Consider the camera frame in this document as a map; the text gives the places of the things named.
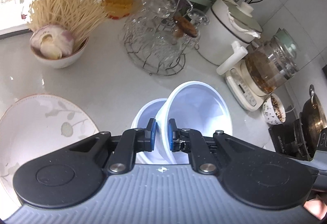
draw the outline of garlic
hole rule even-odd
[[[44,57],[57,60],[73,53],[74,38],[58,25],[47,25],[33,33],[30,44]]]

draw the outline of metal screw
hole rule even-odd
[[[200,170],[203,172],[213,172],[216,169],[216,166],[212,163],[205,163],[200,166]]]
[[[218,135],[221,135],[221,134],[223,134],[223,133],[224,133],[224,131],[223,131],[223,130],[216,130],[215,132],[216,132],[216,134],[218,134]]]
[[[115,163],[112,164],[109,169],[113,172],[122,172],[123,170],[125,170],[126,166],[122,163]]]

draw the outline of countertop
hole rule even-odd
[[[64,69],[45,67],[33,57],[30,33],[0,40],[0,116],[25,96],[47,93],[72,101],[99,130],[118,135],[130,128],[147,102],[168,97],[183,82],[198,80],[211,85],[225,100],[233,136],[259,147],[271,145],[268,125],[260,111],[241,108],[225,80],[216,73],[216,66],[194,51],[186,55],[185,68],[179,74],[150,75],[133,64],[118,41],[123,24],[124,20],[108,20],[99,26],[82,57]]]

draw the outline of white bowl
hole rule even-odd
[[[81,55],[83,54],[83,52],[85,50],[85,47],[86,47],[86,44],[87,44],[88,41],[89,41],[89,38],[87,38],[82,43],[81,48],[77,52],[73,53],[72,55],[69,55],[69,56],[66,56],[64,58],[61,58],[61,59],[49,59],[49,58],[45,58],[41,54],[41,52],[39,50],[36,50],[32,46],[31,46],[31,50],[32,50],[32,53],[34,54],[35,58],[38,61],[40,61],[42,64],[44,64],[46,66],[49,66],[49,67],[52,67],[52,68],[59,69],[59,68],[65,68],[65,67],[70,66],[73,63],[75,63],[81,57]]]
[[[78,106],[53,95],[32,95],[17,101],[0,120],[0,218],[20,206],[12,178],[20,165],[99,130]]]
[[[138,128],[138,127],[146,128],[150,118],[156,117],[156,114],[158,113],[160,108],[164,105],[166,100],[167,100],[166,98],[155,99],[153,101],[150,101],[146,105],[144,105],[141,108],[141,110],[139,110],[136,117],[134,118],[131,128]],[[154,150],[152,152],[137,153],[136,154],[137,163],[156,164],[156,165],[169,164],[169,162],[166,161],[158,152],[158,143],[156,143],[156,142],[162,142],[160,140],[160,137],[161,137],[161,134],[157,127]]]
[[[171,164],[187,164],[188,155],[172,153],[168,140],[168,120],[174,118],[178,128],[198,130],[212,137],[216,130],[232,135],[232,120],[222,97],[208,84],[190,81],[178,86],[156,115],[160,138],[156,138],[160,155]]]
[[[279,108],[279,111],[281,113],[281,118],[277,116],[276,111],[272,105],[272,101],[271,101],[272,97],[277,102],[277,107]],[[261,108],[261,113],[265,121],[272,125],[282,124],[286,121],[286,112],[285,112],[284,105],[282,101],[279,99],[279,97],[274,93],[270,94],[270,96],[265,99]]]

